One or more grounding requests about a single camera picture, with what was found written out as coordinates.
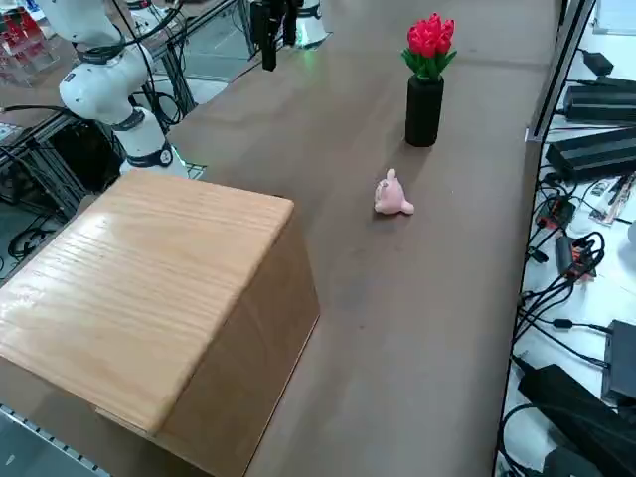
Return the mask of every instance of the stuffed animal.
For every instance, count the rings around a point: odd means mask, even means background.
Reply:
[[[404,196],[404,189],[393,169],[389,169],[387,178],[380,181],[376,188],[375,209],[376,212],[387,215],[398,212],[411,215],[415,212],[415,206]]]

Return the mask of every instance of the black power strip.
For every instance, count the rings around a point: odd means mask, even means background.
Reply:
[[[612,85],[570,86],[563,99],[568,121],[600,124],[636,123],[636,90]]]
[[[546,157],[566,180],[582,182],[633,172],[636,127],[553,142]]]

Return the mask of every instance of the plug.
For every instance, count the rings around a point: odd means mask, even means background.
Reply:
[[[598,77],[606,77],[614,69],[614,65],[607,60],[601,53],[590,53],[588,50],[580,51],[583,53],[583,62]]]

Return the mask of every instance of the light wood top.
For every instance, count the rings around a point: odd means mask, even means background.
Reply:
[[[0,356],[153,432],[292,208],[128,174],[0,288]]]

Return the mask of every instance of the flower vase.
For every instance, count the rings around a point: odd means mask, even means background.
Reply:
[[[415,147],[432,146],[437,140],[444,78],[408,80],[406,93],[406,135],[408,144]]]

